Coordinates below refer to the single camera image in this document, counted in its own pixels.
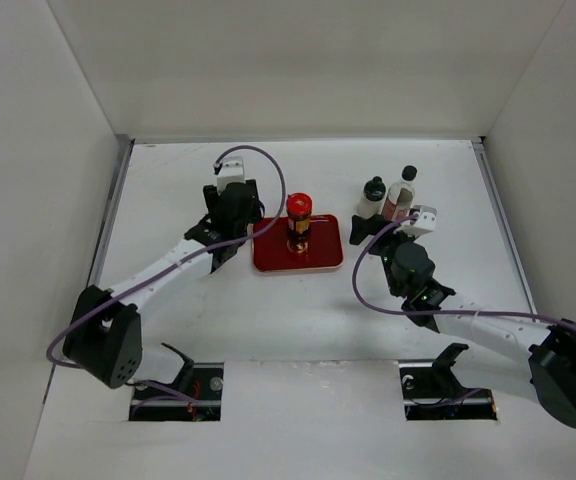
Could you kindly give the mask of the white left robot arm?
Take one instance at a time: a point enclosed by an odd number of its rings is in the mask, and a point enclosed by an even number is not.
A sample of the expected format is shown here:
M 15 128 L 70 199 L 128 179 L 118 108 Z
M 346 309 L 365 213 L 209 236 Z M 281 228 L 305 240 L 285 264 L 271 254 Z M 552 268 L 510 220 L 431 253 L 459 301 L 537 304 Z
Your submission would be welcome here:
M 190 359 L 170 345 L 146 347 L 143 326 L 194 281 L 229 261 L 249 227 L 263 216 L 254 180 L 223 190 L 203 188 L 208 213 L 159 260 L 110 288 L 87 287 L 77 300 L 62 353 L 111 389 L 154 381 L 165 394 L 182 398 L 192 387 Z

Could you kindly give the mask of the black cap tall sauce bottle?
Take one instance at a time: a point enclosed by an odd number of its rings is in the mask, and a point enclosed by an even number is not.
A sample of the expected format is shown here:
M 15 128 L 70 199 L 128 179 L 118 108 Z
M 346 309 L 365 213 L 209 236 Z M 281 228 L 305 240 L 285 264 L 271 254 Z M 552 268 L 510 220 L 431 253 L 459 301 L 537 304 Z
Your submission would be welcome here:
M 416 176 L 417 169 L 407 165 L 402 170 L 401 179 L 389 187 L 381 212 L 385 220 L 400 220 L 408 215 L 415 196 L 413 181 Z

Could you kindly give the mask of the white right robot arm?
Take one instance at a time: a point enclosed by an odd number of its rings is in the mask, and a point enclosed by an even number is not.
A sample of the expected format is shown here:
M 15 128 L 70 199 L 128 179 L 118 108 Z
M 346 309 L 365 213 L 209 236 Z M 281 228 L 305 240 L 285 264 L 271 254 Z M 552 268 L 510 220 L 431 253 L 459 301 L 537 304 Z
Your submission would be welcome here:
M 357 300 L 372 311 L 404 317 L 415 326 L 455 337 L 433 362 L 432 384 L 465 398 L 477 389 L 504 391 L 539 404 L 576 429 L 576 322 L 528 312 L 490 310 L 435 280 L 435 264 L 420 236 L 436 226 L 436 212 L 414 208 L 401 220 L 375 214 L 351 220 L 349 242 L 361 258 L 379 258 L 396 310 Z

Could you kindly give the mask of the red lid sauce jar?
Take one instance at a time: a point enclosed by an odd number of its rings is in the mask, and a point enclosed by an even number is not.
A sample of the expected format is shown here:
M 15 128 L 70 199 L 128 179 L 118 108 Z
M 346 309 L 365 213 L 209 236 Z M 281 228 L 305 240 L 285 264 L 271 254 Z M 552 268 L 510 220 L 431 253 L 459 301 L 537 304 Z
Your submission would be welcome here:
M 287 243 L 295 253 L 302 253 L 308 248 L 312 207 L 312 199 L 305 193 L 297 192 L 287 197 Z

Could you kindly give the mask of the black cap white spice bottle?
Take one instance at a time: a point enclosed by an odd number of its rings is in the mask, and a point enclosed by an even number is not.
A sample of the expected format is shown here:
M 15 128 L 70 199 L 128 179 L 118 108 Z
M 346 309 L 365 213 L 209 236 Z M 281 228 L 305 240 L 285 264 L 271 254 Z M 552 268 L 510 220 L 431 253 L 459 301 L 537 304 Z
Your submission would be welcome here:
M 380 176 L 374 176 L 363 187 L 362 196 L 357 204 L 357 214 L 368 219 L 379 214 L 386 194 L 386 186 Z

